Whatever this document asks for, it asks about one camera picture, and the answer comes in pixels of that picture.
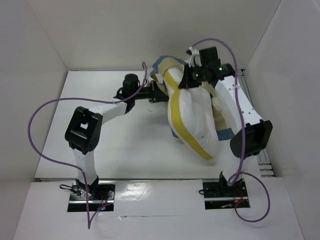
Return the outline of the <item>white pillow yellow trim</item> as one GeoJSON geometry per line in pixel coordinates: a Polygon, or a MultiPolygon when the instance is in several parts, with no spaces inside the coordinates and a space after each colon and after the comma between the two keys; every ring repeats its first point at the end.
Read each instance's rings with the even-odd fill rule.
{"type": "Polygon", "coordinates": [[[204,87],[180,89],[183,73],[167,69],[163,81],[168,92],[168,121],[173,132],[195,154],[212,160],[219,152],[211,95],[204,87]]]}

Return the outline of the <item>blue tan white pillowcase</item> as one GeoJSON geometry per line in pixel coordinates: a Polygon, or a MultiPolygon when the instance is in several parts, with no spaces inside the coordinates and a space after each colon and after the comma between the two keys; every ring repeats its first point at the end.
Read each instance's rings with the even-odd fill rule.
{"type": "MultiPolygon", "coordinates": [[[[188,65],[188,61],[184,61],[177,57],[171,55],[162,55],[160,56],[151,68],[147,70],[148,75],[151,79],[157,82],[157,86],[160,90],[168,96],[168,91],[164,84],[164,73],[166,70],[170,68],[177,68],[182,73],[184,72],[184,65],[188,65]]],[[[227,125],[227,121],[222,114],[222,110],[219,108],[217,104],[214,104],[214,100],[218,101],[218,96],[214,88],[208,83],[203,83],[201,85],[208,93],[210,93],[211,101],[212,101],[212,112],[214,118],[215,129],[217,132],[219,141],[226,141],[232,139],[235,135],[232,129],[227,125]]]]}

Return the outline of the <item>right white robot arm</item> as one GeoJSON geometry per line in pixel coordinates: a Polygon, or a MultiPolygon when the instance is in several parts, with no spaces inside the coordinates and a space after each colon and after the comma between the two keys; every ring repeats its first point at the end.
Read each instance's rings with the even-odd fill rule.
{"type": "Polygon", "coordinates": [[[189,47],[189,61],[184,65],[179,89],[192,89],[207,83],[213,87],[222,115],[234,136],[229,147],[234,155],[232,165],[221,172],[218,190],[230,196],[242,180],[247,167],[246,158],[258,155],[266,148],[273,125],[254,109],[240,85],[238,66],[222,63],[214,47],[197,50],[189,47]]]}

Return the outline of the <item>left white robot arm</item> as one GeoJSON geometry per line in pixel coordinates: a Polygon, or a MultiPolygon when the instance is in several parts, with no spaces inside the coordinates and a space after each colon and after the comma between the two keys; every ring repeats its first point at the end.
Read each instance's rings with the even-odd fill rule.
{"type": "Polygon", "coordinates": [[[86,199],[92,200],[99,193],[94,150],[99,143],[102,126],[131,111],[136,100],[147,99],[150,103],[169,100],[168,95],[160,89],[155,80],[146,83],[146,80],[140,82],[138,76],[133,73],[127,74],[111,103],[91,109],[82,106],[75,109],[64,137],[73,151],[75,165],[81,168],[76,177],[76,185],[86,199]]]}

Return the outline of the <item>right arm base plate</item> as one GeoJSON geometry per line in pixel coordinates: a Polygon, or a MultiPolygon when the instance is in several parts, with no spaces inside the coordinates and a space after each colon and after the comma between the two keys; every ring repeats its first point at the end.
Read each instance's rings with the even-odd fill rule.
{"type": "Polygon", "coordinates": [[[198,191],[204,198],[206,210],[250,208],[246,183],[241,180],[235,186],[227,186],[222,180],[203,181],[198,191]]]}

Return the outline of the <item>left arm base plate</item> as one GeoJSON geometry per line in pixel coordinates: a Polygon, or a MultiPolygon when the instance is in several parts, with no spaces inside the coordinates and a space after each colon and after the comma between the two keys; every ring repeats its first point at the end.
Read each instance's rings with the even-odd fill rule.
{"type": "MultiPolygon", "coordinates": [[[[61,189],[69,190],[69,200],[67,212],[79,213],[86,212],[86,192],[77,186],[74,181],[72,185],[59,186],[61,189]]],[[[116,183],[114,181],[100,180],[97,190],[88,194],[89,211],[95,212],[99,209],[101,212],[113,212],[115,200],[116,183]]]]}

